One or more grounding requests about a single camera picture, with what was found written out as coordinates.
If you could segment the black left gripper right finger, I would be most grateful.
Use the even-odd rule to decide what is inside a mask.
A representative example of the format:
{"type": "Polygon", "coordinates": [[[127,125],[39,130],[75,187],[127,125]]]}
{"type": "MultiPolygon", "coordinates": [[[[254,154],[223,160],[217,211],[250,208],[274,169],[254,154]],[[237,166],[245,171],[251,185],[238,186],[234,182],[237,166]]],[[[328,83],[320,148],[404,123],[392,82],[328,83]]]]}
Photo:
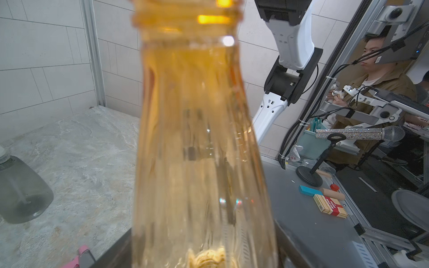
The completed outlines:
{"type": "Polygon", "coordinates": [[[280,268],[312,268],[308,247],[291,230],[275,223],[280,268]]]}

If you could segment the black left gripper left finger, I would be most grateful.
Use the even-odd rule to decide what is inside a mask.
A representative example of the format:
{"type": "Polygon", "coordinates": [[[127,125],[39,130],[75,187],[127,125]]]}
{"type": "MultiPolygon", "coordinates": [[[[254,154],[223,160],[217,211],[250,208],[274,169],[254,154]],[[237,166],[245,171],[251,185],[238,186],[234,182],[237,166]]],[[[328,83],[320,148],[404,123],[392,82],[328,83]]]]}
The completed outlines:
{"type": "Polygon", "coordinates": [[[132,232],[129,229],[90,268],[132,268],[132,232]]]}

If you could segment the orange translucent spray bottle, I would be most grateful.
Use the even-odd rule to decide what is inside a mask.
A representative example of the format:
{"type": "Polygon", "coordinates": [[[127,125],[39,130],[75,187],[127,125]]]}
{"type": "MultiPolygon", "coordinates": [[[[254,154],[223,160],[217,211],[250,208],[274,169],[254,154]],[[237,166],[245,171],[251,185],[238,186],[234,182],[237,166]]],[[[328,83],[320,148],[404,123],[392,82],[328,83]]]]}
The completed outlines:
{"type": "Polygon", "coordinates": [[[134,268],[276,268],[240,71],[241,1],[134,1],[141,114],[134,268]]]}

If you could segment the clear grey spray bottle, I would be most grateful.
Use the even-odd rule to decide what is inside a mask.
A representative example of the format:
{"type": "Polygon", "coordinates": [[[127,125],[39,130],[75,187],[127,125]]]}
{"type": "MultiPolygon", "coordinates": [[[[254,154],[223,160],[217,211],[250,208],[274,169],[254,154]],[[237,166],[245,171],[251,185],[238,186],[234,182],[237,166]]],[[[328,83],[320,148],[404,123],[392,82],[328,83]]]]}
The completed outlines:
{"type": "Polygon", "coordinates": [[[45,212],[54,193],[20,158],[1,147],[1,216],[11,224],[29,222],[45,212]]]}

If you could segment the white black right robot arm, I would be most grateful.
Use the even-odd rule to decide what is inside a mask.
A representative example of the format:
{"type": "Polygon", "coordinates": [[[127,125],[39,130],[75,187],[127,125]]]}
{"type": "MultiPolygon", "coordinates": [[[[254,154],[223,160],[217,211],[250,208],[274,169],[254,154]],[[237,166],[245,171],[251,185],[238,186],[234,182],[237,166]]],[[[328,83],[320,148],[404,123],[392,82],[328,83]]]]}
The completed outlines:
{"type": "Polygon", "coordinates": [[[299,100],[318,67],[323,50],[316,48],[312,41],[312,1],[256,1],[255,4],[279,52],[252,121],[260,143],[279,115],[299,100]]]}

